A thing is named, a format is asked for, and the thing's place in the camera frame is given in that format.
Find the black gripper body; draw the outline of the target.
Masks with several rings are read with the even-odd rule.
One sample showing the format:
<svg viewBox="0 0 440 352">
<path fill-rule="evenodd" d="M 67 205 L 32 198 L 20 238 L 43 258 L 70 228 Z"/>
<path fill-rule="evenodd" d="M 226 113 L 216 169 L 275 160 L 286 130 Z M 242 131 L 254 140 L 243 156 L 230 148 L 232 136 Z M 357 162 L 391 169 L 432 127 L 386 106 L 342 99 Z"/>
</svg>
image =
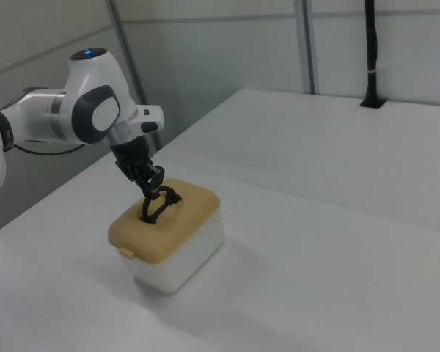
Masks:
<svg viewBox="0 0 440 352">
<path fill-rule="evenodd" d="M 111 151 L 117 164 L 137 164 L 150 160 L 150 147 L 144 136 L 138 136 L 130 142 L 112 145 Z"/>
</svg>

